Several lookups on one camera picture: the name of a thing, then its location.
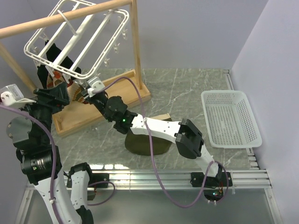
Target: marble surface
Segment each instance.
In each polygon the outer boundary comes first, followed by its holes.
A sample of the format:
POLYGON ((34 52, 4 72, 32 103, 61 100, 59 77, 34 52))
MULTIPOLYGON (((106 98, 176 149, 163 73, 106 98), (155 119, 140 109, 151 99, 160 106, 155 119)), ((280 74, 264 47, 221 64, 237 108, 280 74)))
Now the marble surface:
MULTIPOLYGON (((123 73, 121 69, 101 71, 101 79, 123 73)), ((203 133, 206 147, 214 159, 226 168, 250 168, 246 149, 211 147, 202 108, 201 93, 205 90, 227 90, 222 70, 145 69, 142 78, 152 94, 144 103, 146 116, 169 113, 172 120, 190 119, 203 133)), ((140 107, 130 108, 140 113, 140 107)), ((130 153, 124 146, 125 135, 113 129, 113 123, 99 122, 70 136, 60 138, 53 128, 65 170, 88 162, 93 169, 152 169, 149 156, 130 153)), ((196 169, 194 160, 179 155, 176 145, 169 152, 155 156, 158 169, 196 169)))

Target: wooden frame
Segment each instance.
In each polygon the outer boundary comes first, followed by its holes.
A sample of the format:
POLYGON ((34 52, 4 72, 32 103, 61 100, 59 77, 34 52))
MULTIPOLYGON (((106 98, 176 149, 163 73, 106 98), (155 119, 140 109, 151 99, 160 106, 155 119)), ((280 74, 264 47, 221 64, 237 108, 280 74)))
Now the wooden frame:
MULTIPOLYGON (((84 7, 81 9, 65 12, 64 16, 68 20, 73 20, 79 17, 107 11, 130 5, 130 17, 131 17, 131 28, 132 28, 132 39, 134 47, 134 62, 135 69, 112 77, 103 81, 104 85, 112 83, 115 79, 126 76, 129 77, 138 87, 139 93, 143 101, 147 101, 151 98, 150 92, 142 82, 141 78, 141 66, 140 66, 140 49, 139 49, 139 34, 138 34, 138 18, 137 18, 137 2, 136 0, 111 0, 103 2, 94 6, 84 7)), ((21 23, 18 25, 6 27, 0 29, 0 39, 9 37, 12 35, 24 33, 31 30, 51 26, 64 22, 64 18, 57 14, 38 20, 21 23)), ((13 59, 5 47, 0 43, 0 55, 18 75, 18 77, 24 82, 24 84, 33 91, 36 89, 34 83, 26 75, 24 70, 19 64, 13 59)), ((130 106, 139 104, 138 96, 135 89, 126 79, 123 79, 113 85, 107 90, 108 95, 121 96, 124 103, 130 106)), ((95 123, 103 119, 100 112, 93 105, 85 105, 78 102, 71 102, 70 105, 66 106, 63 111, 53 115, 53 122, 55 124, 57 133, 60 136, 66 136, 73 132, 78 131, 80 128, 86 127, 92 123, 95 123)))

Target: wooden base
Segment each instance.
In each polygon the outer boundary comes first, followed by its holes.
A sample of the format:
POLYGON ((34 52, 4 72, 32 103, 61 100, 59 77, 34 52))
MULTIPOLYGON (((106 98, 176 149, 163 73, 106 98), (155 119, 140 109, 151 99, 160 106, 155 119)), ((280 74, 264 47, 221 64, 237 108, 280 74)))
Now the wooden base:
MULTIPOLYGON (((114 76, 103 81, 103 83, 105 86, 107 86, 117 78, 123 76, 129 77, 134 84, 137 85, 135 79, 135 70, 114 76)), ((127 104, 128 107, 140 104, 134 87, 126 79, 115 83, 106 92, 108 93, 109 97, 121 96, 123 102, 127 104)), ((142 83, 142 89, 139 90, 139 93, 143 102, 150 100, 150 92, 144 83, 142 83)), ((104 119, 103 116, 94 105, 81 104, 78 102, 71 102, 70 105, 66 106, 61 112, 53 115, 53 122, 55 124, 56 131, 61 137, 74 133, 102 119, 104 119)))

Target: white rectangular basket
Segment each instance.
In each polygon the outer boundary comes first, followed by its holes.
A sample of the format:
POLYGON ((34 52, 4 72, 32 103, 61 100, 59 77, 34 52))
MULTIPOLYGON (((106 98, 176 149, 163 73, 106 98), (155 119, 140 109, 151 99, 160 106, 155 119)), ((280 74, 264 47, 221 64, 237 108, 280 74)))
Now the white rectangular basket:
POLYGON ((250 148, 262 144, 261 134, 244 92, 204 91, 201 99, 213 147, 250 148))

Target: wooden pole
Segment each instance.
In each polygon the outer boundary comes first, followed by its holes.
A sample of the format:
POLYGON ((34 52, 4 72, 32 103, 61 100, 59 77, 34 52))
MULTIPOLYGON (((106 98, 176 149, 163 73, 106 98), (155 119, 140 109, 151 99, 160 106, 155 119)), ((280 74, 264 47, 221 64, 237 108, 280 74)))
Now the wooden pole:
POLYGON ((141 66, 140 66, 140 48, 139 48, 139 31, 138 31, 138 16, 137 16, 137 0, 132 0, 130 5, 131 29, 134 48, 135 61, 135 79, 139 89, 142 89, 141 66))
MULTIPOLYGON (((64 16, 68 20, 73 20, 73 19, 76 19, 79 17, 83 17, 83 16, 107 11, 109 9, 125 6, 128 4, 131 4, 131 2, 132 2, 132 0, 107 1, 107 2, 103 2, 100 4, 94 5, 94 6, 89 6, 89 7, 80 8, 80 9, 66 12, 66 13, 64 13, 64 16)), ((57 14, 57 15, 41 18, 38 20, 33 20, 30 22, 25 22, 25 23, 21 23, 18 25, 2 28, 2 29, 0 29, 0 39, 8 37, 8 36, 13 36, 16 34, 24 33, 27 31, 37 30, 37 29, 40 29, 43 27, 48 27, 48 26, 55 25, 55 24, 58 24, 61 22, 64 22, 64 18, 61 15, 57 14)))
POLYGON ((23 83, 33 92, 37 87, 32 82, 32 80, 27 76, 26 72, 22 67, 15 61, 12 55, 0 42, 0 56, 6 61, 6 63, 11 67, 11 69, 17 74, 17 76, 23 81, 23 83))

